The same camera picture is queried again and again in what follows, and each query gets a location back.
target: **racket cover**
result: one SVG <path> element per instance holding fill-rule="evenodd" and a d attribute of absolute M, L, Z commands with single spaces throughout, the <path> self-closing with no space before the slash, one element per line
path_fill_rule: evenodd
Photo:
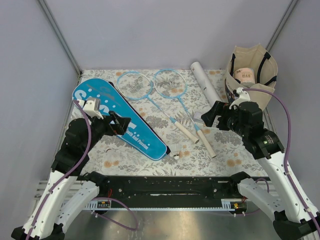
<path fill-rule="evenodd" d="M 102 115 L 108 116 L 109 111 L 115 111 L 122 117 L 131 118 L 126 133 L 118 135 L 118 138 L 153 161 L 158 161 L 170 153 L 167 145 L 115 89 L 112 82 L 91 78 L 79 84 L 72 93 L 72 99 L 86 100 L 90 97 L 100 99 L 99 111 Z"/>

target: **racket strings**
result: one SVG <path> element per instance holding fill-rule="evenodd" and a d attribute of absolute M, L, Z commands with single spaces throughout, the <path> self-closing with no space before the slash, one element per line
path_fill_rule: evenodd
<path fill-rule="evenodd" d="M 123 75 L 118 80 L 118 89 L 127 98 L 140 99 L 147 96 L 151 89 L 151 82 L 138 73 Z"/>
<path fill-rule="evenodd" d="M 164 97 L 174 98 L 186 90 L 185 80 L 172 70 L 160 72 L 154 79 L 154 86 Z"/>

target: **canvas tote bag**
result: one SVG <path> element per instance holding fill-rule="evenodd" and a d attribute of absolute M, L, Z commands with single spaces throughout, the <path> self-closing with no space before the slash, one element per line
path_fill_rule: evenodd
<path fill-rule="evenodd" d="M 272 93 L 275 91 L 278 74 L 276 60 L 260 44 L 251 48 L 235 46 L 225 71 L 224 86 L 229 103 L 235 100 L 233 90 L 239 87 L 246 88 L 233 77 L 234 71 L 241 68 L 251 68 L 254 71 L 255 84 L 251 86 L 251 89 L 262 89 Z M 271 99 L 271 95 L 264 92 L 248 91 L 248 93 L 251 101 L 256 102 L 262 110 L 266 108 Z"/>

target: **racket handle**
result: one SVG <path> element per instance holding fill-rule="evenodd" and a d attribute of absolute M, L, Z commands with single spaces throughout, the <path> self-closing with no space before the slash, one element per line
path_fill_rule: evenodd
<path fill-rule="evenodd" d="M 193 135 L 191 132 L 189 132 L 184 126 L 182 126 L 182 125 L 180 124 L 180 122 L 176 121 L 176 122 L 174 123 L 174 125 L 175 125 L 178 129 L 180 129 L 180 131 L 183 132 L 188 138 L 190 138 L 191 141 L 192 141 L 194 144 L 196 144 L 197 142 L 199 142 L 199 139 L 198 139 L 195 135 Z"/>
<path fill-rule="evenodd" d="M 210 143 L 209 143 L 208 140 L 206 139 L 206 137 L 205 137 L 204 133 L 201 131 L 201 129 L 199 129 L 196 133 L 199 135 L 199 137 L 200 137 L 201 141 L 203 142 L 206 150 L 208 151 L 210 157 L 211 157 L 212 159 L 213 159 L 214 157 L 216 157 L 217 154 L 215 153 L 215 151 L 214 151 L 213 148 L 211 147 Z"/>

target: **blue badminton racket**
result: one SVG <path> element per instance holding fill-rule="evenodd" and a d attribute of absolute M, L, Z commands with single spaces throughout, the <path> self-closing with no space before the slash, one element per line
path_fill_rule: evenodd
<path fill-rule="evenodd" d="M 193 143 L 199 142 L 199 139 L 189 132 L 184 126 L 175 120 L 172 116 L 168 115 L 158 104 L 156 104 L 151 98 L 150 94 L 153 90 L 153 83 L 149 78 L 138 71 L 127 71 L 116 81 L 116 86 L 119 92 L 130 100 L 148 99 L 152 102 L 161 112 L 163 112 L 171 122 L 180 129 Z"/>
<path fill-rule="evenodd" d="M 191 119 L 196 133 L 202 140 L 205 148 L 207 149 L 211 158 L 217 156 L 213 148 L 210 146 L 210 143 L 206 139 L 204 133 L 196 125 L 195 121 L 191 117 L 187 107 L 183 103 L 181 96 L 187 91 L 187 82 L 185 78 L 176 70 L 173 69 L 162 69 L 159 70 L 153 77 L 153 85 L 155 90 L 166 99 L 178 99 L 181 103 L 183 109 Z"/>

